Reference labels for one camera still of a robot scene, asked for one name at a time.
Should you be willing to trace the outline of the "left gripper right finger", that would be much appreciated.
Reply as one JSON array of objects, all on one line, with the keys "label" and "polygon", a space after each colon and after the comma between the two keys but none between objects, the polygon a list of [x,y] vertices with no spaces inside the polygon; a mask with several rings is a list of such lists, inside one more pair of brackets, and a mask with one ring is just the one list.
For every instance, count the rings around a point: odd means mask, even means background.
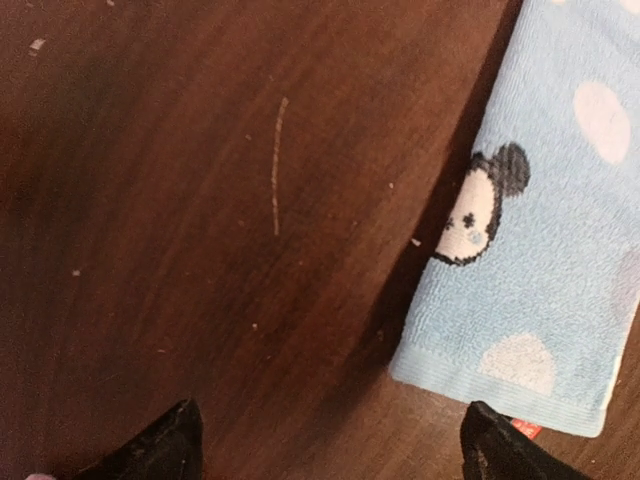
[{"label": "left gripper right finger", "polygon": [[463,478],[471,480],[588,480],[519,432],[482,401],[472,402],[460,428]]}]

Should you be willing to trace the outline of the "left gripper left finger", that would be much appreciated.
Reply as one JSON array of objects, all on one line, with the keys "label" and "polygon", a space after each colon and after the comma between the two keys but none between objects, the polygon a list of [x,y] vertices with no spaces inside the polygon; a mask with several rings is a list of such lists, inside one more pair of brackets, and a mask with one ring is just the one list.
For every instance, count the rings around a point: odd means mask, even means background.
[{"label": "left gripper left finger", "polygon": [[94,480],[200,480],[203,422],[197,402],[185,399],[126,444],[74,476]]}]

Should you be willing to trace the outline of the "blue polka dot towel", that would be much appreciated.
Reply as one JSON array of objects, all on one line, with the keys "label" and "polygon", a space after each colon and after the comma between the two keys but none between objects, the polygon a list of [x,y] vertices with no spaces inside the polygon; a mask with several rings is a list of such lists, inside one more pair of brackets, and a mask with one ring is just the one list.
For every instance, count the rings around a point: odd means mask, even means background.
[{"label": "blue polka dot towel", "polygon": [[390,365],[598,436],[639,304],[639,5],[527,1]]}]

